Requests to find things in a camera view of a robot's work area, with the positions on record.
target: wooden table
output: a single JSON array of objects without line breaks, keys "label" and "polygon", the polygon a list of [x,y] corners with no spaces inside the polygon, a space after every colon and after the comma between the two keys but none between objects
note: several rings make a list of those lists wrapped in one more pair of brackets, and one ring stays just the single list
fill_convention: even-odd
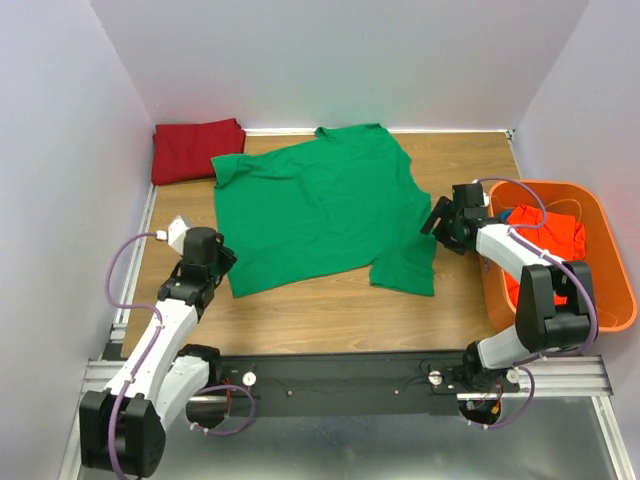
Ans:
[{"label": "wooden table", "polygon": [[[248,137],[245,151],[260,154],[310,140],[309,136]],[[451,185],[488,175],[517,177],[502,133],[402,134],[416,183],[432,201]],[[194,225],[216,225],[215,180],[159,187],[151,230],[166,229],[176,215]],[[166,244],[147,242],[135,303],[155,303],[158,287],[178,257]],[[225,279],[188,338],[223,354],[347,352],[464,348],[494,333],[484,303],[479,263],[441,246],[434,261],[434,297],[369,286],[369,268],[305,280],[234,299]],[[128,356],[150,314],[129,317],[123,355]]]}]

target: orange laundry basket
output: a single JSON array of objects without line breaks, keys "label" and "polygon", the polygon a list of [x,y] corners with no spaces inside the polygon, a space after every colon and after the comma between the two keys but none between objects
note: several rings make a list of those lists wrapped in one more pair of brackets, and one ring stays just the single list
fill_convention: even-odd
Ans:
[{"label": "orange laundry basket", "polygon": [[[586,263],[591,267],[600,332],[619,332],[636,318],[636,299],[622,265],[615,239],[598,199],[571,184],[523,180],[541,198],[548,211],[573,215],[585,226]],[[518,185],[500,182],[489,191],[489,213],[498,215],[521,204],[537,206]],[[505,273],[495,263],[480,259],[489,321],[500,332],[513,325],[515,307],[507,293]]]}]

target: bolt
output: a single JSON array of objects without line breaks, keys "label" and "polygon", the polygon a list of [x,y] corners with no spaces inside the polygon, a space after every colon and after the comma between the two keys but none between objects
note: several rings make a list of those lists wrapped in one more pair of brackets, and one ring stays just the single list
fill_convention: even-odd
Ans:
[{"label": "bolt", "polygon": [[253,372],[247,372],[242,377],[242,383],[244,383],[247,387],[251,387],[256,383],[257,377]]},{"label": "bolt", "polygon": [[510,383],[518,384],[520,382],[520,374],[512,368],[507,372],[507,380]]},{"label": "bolt", "polygon": [[442,374],[437,370],[429,372],[429,381],[431,382],[431,385],[440,385],[442,383]]}]

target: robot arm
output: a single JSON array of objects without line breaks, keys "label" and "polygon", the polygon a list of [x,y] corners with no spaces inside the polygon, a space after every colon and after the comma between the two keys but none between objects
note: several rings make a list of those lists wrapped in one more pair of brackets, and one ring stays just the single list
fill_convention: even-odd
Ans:
[{"label": "robot arm", "polygon": [[156,313],[127,362],[102,392],[89,391],[82,398],[80,448],[82,464],[90,468],[112,470],[107,428],[125,385],[116,424],[117,456],[125,473],[148,477],[162,457],[166,431],[189,398],[219,382],[218,350],[180,348],[236,257],[218,232],[191,227],[182,217],[158,238],[182,258],[160,287]]},{"label": "robot arm", "polygon": [[[512,227],[489,218],[486,203],[481,184],[454,185],[453,200],[441,197],[421,230],[433,232],[449,250],[461,255],[468,250],[477,252],[519,279],[515,324],[467,347],[464,370],[468,384],[483,371],[506,369],[534,354],[581,345],[587,340],[591,321],[595,321],[589,318],[576,286],[542,255],[516,241]],[[565,262],[548,252],[545,258],[568,267],[593,299],[586,264]],[[565,306],[555,305],[555,294],[567,297]]]}]

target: white wall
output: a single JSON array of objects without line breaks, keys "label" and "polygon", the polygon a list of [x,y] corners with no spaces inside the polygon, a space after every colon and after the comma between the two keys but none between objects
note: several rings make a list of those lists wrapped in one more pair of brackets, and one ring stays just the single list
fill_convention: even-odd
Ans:
[{"label": "white wall", "polygon": [[0,2],[0,72],[0,477],[47,480],[106,340],[152,125],[86,0]]},{"label": "white wall", "polygon": [[[640,3],[593,0],[515,135],[524,176],[581,183],[604,204],[640,300]],[[613,405],[640,472],[640,322],[601,336]]]},{"label": "white wall", "polygon": [[155,122],[512,128],[586,0],[91,0]]}]

